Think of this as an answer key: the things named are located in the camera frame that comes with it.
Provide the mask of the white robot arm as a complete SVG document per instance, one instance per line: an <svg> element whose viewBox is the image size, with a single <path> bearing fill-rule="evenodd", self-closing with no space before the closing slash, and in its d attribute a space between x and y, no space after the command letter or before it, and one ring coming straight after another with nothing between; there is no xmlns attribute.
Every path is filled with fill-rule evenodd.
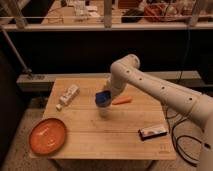
<svg viewBox="0 0 213 171"><path fill-rule="evenodd" d="M98 107L108 107L131 84L187 117L203 131L197 171L213 171L213 97L145 74L134 54L114 61L110 77L101 92L95 94Z"/></svg>

